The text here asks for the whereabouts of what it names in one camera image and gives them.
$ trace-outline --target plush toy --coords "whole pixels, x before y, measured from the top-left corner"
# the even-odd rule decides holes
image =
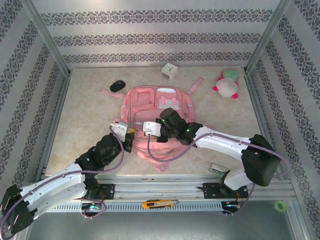
[[[218,92],[224,98],[238,98],[238,82],[239,73],[234,69],[226,69],[222,71],[221,76],[216,80],[213,90]]]
[[[221,78],[217,80],[213,90],[224,98],[238,98],[238,84],[232,78]]]

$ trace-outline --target table surface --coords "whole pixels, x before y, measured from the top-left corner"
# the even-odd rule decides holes
[[[223,98],[212,88],[221,72],[230,67],[179,67],[178,75],[168,80],[161,75],[161,67],[89,68],[75,69],[66,94],[63,110],[55,135],[45,174],[51,176],[75,161],[94,146],[109,126],[120,117],[123,100],[99,93],[109,89],[117,80],[126,83],[119,93],[126,94],[138,86],[172,86],[186,92],[200,77],[203,83],[191,95],[196,121],[214,130],[239,137],[259,134],[257,119],[249,97],[245,79],[239,66],[239,97]],[[107,168],[119,161],[118,156]],[[134,152],[125,153],[122,165],[110,175],[154,174],[208,174],[205,164],[217,163],[227,169],[235,169],[240,162],[228,155],[204,148],[191,148],[181,158],[170,162],[169,169],[159,172],[153,163],[138,157]]]

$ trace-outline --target black computer mouse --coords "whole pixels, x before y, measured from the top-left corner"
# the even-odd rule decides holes
[[[126,83],[124,81],[118,80],[118,81],[115,81],[110,86],[110,91],[116,93],[116,92],[120,91],[121,89],[123,89],[125,86],[126,86]]]

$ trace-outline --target patterned wallpaper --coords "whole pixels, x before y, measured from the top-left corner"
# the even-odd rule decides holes
[[[19,0],[0,2],[0,198],[34,181],[64,76]]]
[[[320,239],[320,7],[294,0],[251,76],[273,145],[287,154],[311,239]]]
[[[279,0],[34,3],[74,69],[245,66]]]

